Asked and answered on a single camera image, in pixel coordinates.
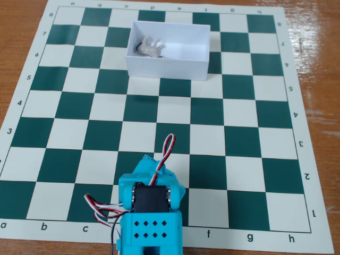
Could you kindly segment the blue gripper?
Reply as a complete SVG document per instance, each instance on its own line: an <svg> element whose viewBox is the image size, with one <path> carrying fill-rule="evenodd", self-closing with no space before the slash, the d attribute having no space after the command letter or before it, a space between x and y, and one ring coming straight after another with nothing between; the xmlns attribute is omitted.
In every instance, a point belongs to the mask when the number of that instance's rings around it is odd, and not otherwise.
<svg viewBox="0 0 340 255"><path fill-rule="evenodd" d="M119 198L132 198L132 188L135 187L137 182L143 183L148 186L156 168L159 165L159 160L154 160L151 156L145 154L139 161L132 173L123 174L118 180L118 197ZM179 198L185 195L185 187L178 181L174 172L168 170L166 165L163 164L157 173L157 178L153 186L167 186L171 188L171 195L175 194Z"/></svg>

